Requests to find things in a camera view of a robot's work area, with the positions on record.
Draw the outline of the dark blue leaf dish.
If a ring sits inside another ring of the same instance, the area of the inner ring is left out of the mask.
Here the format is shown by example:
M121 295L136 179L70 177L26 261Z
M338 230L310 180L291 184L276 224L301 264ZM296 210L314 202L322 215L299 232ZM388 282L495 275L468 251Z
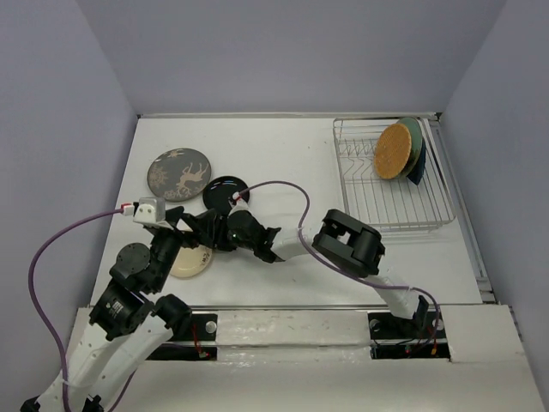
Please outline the dark blue leaf dish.
M423 179L425 172L425 162L426 162L426 143L425 140L422 140L422 147L419 153L419 158L415 163L413 169L408 173L407 179L418 186Z

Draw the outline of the woven bamboo plate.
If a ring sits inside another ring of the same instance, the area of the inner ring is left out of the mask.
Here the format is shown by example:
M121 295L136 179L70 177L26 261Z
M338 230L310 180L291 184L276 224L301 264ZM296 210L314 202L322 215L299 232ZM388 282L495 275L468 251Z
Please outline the woven bamboo plate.
M412 137L404 124L392 124L377 140L374 167L381 179L394 179L405 168L412 150Z

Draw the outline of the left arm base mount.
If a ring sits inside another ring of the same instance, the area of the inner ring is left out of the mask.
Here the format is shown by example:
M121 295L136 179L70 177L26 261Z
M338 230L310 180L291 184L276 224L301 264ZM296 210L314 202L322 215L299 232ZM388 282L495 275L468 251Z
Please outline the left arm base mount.
M216 361L218 316L212 312L194 314L190 323L162 343L148 361Z

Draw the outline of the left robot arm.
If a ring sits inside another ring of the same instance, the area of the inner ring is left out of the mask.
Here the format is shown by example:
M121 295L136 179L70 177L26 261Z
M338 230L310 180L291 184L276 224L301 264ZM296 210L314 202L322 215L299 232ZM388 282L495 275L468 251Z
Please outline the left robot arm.
M117 210L130 215L152 235L149 245L132 243L120 250L110 269L111 280L89 314L81 340L67 354L58 333L45 315L34 288L34 271L44 247L28 270L31 300L57 344L61 371L42 394L26 400L23 411L113 411L137 368L162 344L185 336L192 310L167 294L156 301L180 249L197 240L181 232L181 206L166 209L151 198L124 203Z

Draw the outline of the teal flower plate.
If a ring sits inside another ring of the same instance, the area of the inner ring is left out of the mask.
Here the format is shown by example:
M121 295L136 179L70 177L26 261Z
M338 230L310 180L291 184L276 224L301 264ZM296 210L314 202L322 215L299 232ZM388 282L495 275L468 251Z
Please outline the teal flower plate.
M401 176L406 177L410 172L412 172L413 168L419 160L421 149L423 147L423 135L419 126L419 122L415 118L401 118L398 121L398 124L403 124L407 128L410 133L412 142L410 155L408 156L407 163L403 171L401 172Z

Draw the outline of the cream plate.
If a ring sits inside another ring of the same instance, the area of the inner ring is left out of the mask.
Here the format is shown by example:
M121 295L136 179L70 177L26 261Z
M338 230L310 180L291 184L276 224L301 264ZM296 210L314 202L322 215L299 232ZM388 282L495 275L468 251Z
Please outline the cream plate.
M190 279L201 274L211 263L213 250L204 245L195 248L181 247L170 270L170 276Z

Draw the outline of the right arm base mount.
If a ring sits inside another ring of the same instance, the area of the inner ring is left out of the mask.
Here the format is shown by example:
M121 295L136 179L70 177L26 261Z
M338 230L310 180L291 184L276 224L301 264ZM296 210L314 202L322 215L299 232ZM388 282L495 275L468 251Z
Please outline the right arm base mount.
M370 312L368 326L373 360L450 359L443 318L434 311L419 328L390 312Z

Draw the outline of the black glossy plate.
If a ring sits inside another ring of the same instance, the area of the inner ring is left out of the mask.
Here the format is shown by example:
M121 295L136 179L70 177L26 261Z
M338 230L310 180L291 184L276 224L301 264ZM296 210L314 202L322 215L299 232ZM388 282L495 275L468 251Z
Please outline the black glossy plate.
M248 188L240 178L221 176L212 180L202 192L202 201L206 209L214 209L220 215L228 215L234 206L232 196Z

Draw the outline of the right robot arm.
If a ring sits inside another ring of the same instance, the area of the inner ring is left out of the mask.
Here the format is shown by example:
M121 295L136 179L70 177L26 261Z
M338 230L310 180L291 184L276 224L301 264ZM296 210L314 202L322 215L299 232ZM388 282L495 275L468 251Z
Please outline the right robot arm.
M415 336L425 328L429 294L408 285L395 272L382 272L385 247L381 234L337 209L327 212L316 234L308 234L303 226L265 227L247 209L228 215L213 209L197 216L184 213L182 220L190 228L194 244L215 251L245 249L267 264L310 254L337 273L374 288L403 336Z

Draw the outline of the grey deer pattern plate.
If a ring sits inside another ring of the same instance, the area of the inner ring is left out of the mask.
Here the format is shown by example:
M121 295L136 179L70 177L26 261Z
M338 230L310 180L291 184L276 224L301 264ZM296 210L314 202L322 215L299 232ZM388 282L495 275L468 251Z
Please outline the grey deer pattern plate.
M149 190L171 203L198 196L212 175L210 161L192 148L173 148L159 155L147 172Z

